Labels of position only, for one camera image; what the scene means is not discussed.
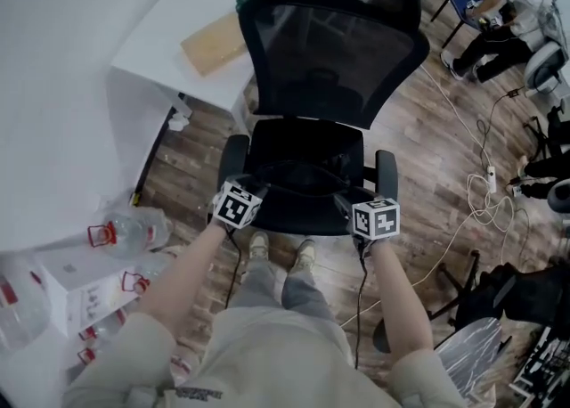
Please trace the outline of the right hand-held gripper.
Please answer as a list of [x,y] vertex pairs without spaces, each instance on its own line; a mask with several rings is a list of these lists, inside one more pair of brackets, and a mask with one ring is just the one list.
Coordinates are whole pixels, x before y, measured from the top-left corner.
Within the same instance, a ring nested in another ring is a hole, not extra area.
[[400,233],[400,205],[396,200],[367,189],[348,189],[335,193],[333,198],[348,234],[377,241]]

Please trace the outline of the grey oval bag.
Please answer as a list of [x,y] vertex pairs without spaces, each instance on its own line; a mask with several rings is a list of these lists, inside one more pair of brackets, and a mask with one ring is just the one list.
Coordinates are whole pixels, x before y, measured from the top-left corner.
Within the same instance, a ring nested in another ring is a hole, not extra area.
[[525,97],[552,93],[562,83],[560,71],[569,60],[566,49],[555,41],[541,47],[525,66]]

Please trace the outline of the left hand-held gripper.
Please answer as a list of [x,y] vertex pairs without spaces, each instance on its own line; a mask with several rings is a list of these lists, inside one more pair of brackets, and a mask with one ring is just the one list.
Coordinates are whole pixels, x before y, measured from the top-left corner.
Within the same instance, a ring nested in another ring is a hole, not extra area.
[[256,218],[269,185],[252,175],[230,175],[213,198],[213,218],[233,229],[243,229]]

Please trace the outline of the black swivel chair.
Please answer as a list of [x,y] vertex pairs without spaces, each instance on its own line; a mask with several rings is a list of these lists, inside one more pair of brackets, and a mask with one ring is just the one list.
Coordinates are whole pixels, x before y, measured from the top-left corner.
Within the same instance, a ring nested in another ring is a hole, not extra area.
[[457,330],[483,318],[502,317],[549,327],[554,337],[570,339],[570,260],[552,257],[542,270],[522,273],[506,263],[488,272],[477,271],[480,252],[470,252],[472,266],[467,281],[460,284],[441,263],[437,272],[445,276],[457,292],[447,305],[428,318],[456,309],[451,326]]

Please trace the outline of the black marble round table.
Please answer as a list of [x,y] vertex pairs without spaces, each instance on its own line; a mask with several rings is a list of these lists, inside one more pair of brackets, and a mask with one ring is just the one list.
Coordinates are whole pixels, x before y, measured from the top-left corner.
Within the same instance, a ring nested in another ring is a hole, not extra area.
[[436,347],[443,366],[464,400],[495,362],[501,344],[501,323],[479,319],[454,332]]

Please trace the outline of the white desk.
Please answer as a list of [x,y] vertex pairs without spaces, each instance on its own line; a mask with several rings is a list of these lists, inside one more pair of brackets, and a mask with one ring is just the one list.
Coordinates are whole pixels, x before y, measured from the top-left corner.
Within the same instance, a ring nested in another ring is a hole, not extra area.
[[156,85],[230,113],[247,133],[244,88],[253,75],[247,53],[203,77],[183,54],[181,43],[230,13],[236,0],[158,0],[119,49],[111,65]]

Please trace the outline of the person's left beige shoe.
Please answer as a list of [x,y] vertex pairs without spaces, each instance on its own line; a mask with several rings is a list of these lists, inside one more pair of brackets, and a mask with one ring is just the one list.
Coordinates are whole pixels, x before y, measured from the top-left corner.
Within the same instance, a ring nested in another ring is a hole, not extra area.
[[265,232],[255,232],[248,245],[248,256],[250,260],[269,259],[269,238]]

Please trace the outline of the person's right beige shoe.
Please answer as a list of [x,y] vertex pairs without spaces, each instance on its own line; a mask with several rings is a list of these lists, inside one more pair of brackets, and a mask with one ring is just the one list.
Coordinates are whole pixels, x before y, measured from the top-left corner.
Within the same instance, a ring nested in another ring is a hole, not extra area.
[[304,240],[297,249],[296,260],[289,273],[301,271],[312,272],[316,259],[315,242],[311,239]]

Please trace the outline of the person's beige shirt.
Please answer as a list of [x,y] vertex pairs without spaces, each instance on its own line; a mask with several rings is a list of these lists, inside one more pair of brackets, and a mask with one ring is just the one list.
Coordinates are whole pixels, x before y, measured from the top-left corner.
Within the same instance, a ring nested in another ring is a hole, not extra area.
[[432,350],[415,351],[379,388],[349,359],[332,322],[269,307],[219,314],[198,371],[173,384],[172,334],[131,314],[62,398],[62,408],[466,408]]

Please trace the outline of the person's grey trousers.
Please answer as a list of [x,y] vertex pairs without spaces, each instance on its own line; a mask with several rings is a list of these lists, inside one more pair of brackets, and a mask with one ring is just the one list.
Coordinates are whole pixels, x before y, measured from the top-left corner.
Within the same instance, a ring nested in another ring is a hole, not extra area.
[[228,307],[271,307],[335,322],[323,294],[315,286],[309,269],[291,270],[281,291],[281,299],[274,295],[277,268],[267,259],[248,261],[241,284],[229,301]]

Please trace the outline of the person's right forearm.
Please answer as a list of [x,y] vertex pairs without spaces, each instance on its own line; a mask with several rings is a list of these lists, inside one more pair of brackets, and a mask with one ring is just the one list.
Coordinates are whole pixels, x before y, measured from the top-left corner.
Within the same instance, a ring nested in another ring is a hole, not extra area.
[[427,312],[389,240],[374,241],[370,256],[392,358],[398,361],[416,351],[432,350],[434,340]]

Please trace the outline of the person's left forearm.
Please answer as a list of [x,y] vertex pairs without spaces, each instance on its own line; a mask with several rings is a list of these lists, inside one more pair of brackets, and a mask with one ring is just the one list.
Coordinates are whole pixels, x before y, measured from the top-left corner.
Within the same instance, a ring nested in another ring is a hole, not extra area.
[[214,218],[184,253],[151,282],[138,311],[174,333],[190,313],[225,236],[225,227]]

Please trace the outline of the black mesh office chair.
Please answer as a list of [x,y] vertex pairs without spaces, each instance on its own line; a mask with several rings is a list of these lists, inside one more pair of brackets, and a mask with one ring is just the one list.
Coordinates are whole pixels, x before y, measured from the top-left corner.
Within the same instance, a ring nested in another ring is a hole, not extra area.
[[[395,199],[395,156],[379,150],[367,167],[363,134],[428,57],[420,0],[248,0],[238,17],[255,71],[257,122],[250,135],[227,140],[219,185],[273,161],[345,155],[363,168],[363,185],[348,189]],[[269,185],[252,225],[276,233],[344,235],[333,195],[306,197]]]

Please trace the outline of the white cardboard box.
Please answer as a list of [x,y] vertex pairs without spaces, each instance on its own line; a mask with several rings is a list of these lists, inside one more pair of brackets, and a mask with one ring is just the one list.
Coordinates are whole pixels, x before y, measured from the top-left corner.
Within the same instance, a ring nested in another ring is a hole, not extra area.
[[51,321],[65,336],[87,329],[136,298],[123,279],[136,264],[88,245],[40,253],[42,284],[51,303]]

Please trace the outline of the tan flat cardboard box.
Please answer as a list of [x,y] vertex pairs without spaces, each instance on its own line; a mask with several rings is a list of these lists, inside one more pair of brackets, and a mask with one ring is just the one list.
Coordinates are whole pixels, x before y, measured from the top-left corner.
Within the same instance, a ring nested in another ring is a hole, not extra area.
[[205,77],[247,51],[238,14],[228,13],[193,33],[181,43],[184,55]]

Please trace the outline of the person's beige shoe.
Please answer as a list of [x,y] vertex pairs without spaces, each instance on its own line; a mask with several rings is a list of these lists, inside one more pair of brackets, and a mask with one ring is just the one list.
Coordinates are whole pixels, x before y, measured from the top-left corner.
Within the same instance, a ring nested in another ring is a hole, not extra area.
[[250,260],[269,259],[269,238],[265,232],[255,232],[248,245],[248,256]]
[[296,260],[289,273],[301,271],[312,272],[316,259],[315,242],[311,239],[304,240],[297,249]]

